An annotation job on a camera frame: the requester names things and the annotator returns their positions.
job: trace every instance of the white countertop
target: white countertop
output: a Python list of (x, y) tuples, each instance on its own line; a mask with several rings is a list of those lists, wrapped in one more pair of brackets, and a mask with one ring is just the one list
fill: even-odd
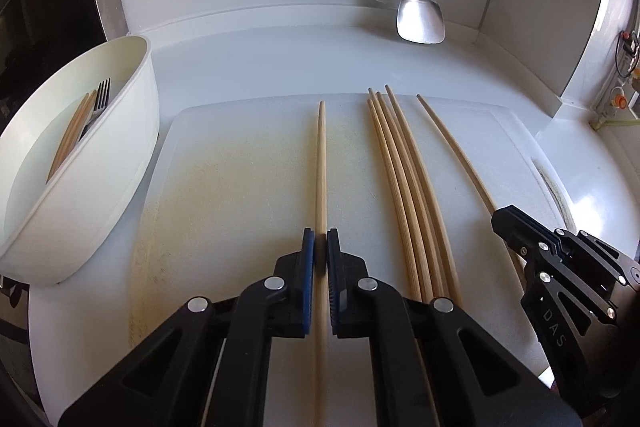
[(493, 103), (512, 109), (575, 202), (579, 228), (633, 254), (640, 216), (617, 165), (588, 126), (553, 121), (474, 44), (420, 46), (392, 32), (341, 26), (259, 28), (156, 50), (161, 134), (140, 187), (107, 240), (76, 274), (31, 288), (30, 340), (40, 396), (55, 425), (63, 410), (128, 351), (129, 263), (146, 190), (173, 118), (206, 103), (290, 94), (366, 92)]

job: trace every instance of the white cutting board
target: white cutting board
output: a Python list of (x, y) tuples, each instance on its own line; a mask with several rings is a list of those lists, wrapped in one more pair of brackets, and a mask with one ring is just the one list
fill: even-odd
[[(407, 295), (396, 216), (362, 94), (226, 102), (182, 111), (162, 147), (132, 261), (130, 341), (192, 296), (222, 300), (272, 273), (314, 224), (316, 129), (326, 100), (328, 225), (343, 251)], [(520, 307), (522, 291), (490, 216), (444, 138), (413, 97), (399, 97), (427, 165), (454, 252), (465, 310), (536, 374), (546, 360)], [(532, 158), (542, 150), (505, 108), (431, 99), (499, 206), (550, 228), (560, 214)], [(330, 339), (328, 420), (375, 425), (365, 339)], [(309, 339), (274, 339), (264, 424), (310, 423)]]

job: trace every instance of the oval plastic container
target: oval plastic container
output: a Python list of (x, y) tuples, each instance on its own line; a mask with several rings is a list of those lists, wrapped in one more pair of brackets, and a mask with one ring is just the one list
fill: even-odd
[[(0, 274), (58, 283), (105, 240), (158, 139), (158, 88), (143, 37), (105, 42), (57, 71), (0, 136)], [(110, 78), (110, 103), (47, 183), (82, 97)]]

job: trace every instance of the hanging utensil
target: hanging utensil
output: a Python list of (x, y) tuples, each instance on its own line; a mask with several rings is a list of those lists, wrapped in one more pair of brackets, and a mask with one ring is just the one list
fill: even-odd
[(398, 7), (398, 34), (420, 44), (444, 40), (444, 19), (435, 0), (401, 0)]

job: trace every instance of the fork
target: fork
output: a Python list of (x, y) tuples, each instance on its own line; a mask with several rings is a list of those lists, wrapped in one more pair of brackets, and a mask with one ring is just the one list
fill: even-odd
[(94, 122), (109, 105), (110, 91), (111, 77), (107, 78), (107, 80), (101, 81), (100, 86), (98, 86), (98, 95), (95, 98), (94, 111), (91, 113), (91, 117), (89, 117), (89, 122), (87, 122), (87, 124), (84, 126), (79, 140), (81, 140), (82, 137), (87, 133), (87, 131), (89, 131), (89, 128), (94, 124)]

